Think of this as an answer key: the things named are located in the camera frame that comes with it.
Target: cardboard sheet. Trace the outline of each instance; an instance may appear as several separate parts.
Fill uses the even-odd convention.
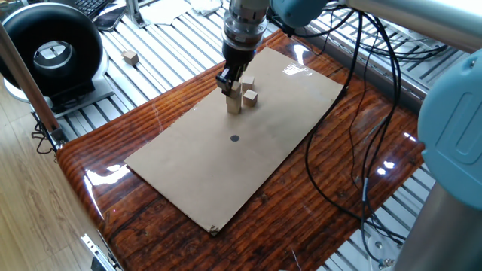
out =
[[[342,87],[269,48],[254,58],[245,75],[255,76],[254,108],[228,114],[225,96],[214,90],[125,160],[212,234],[293,151]]]

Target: metal bracket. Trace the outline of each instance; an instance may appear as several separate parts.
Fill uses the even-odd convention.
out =
[[[90,252],[92,252],[93,256],[97,259],[97,261],[100,263],[100,265],[102,266],[102,268],[104,268],[105,271],[120,270],[118,266],[115,266],[109,261],[109,259],[102,253],[102,251],[100,251],[99,247],[97,247],[97,245],[92,242],[92,240],[87,234],[84,234],[81,237],[81,240],[89,248]]]
[[[126,0],[127,17],[139,28],[146,27],[147,23],[142,18],[138,0]]]

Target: white paper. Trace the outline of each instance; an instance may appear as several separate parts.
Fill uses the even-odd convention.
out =
[[[188,12],[191,5],[184,0],[160,0],[141,8],[141,15],[147,24],[170,25],[173,20]]]
[[[193,9],[203,16],[217,11],[222,4],[222,0],[191,0]]]

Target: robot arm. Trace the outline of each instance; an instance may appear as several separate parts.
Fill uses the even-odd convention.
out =
[[[232,0],[229,12],[224,14],[222,50],[226,64],[216,75],[224,95],[230,95],[233,82],[241,78],[263,41],[268,6],[269,0]]]
[[[360,11],[408,27],[469,53],[482,48],[480,0],[345,0]],[[222,93],[230,95],[255,56],[267,27],[269,6],[291,28],[303,27],[317,18],[328,0],[231,0],[224,15],[224,71],[216,76]]]

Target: metal pole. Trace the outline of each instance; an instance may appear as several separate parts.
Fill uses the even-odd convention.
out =
[[[62,129],[60,128],[57,119],[54,117],[44,96],[39,90],[35,80],[27,69],[22,58],[18,54],[14,43],[8,36],[7,31],[0,23],[0,57],[7,65],[15,81],[20,85],[27,99],[32,104],[40,121],[45,125],[47,131],[57,140],[65,140]]]
[[[435,184],[393,271],[482,269],[482,211]]]
[[[346,0],[346,5],[468,53],[482,48],[480,0]]]
[[[139,28],[147,26],[142,18],[138,0],[126,0],[127,16]]]

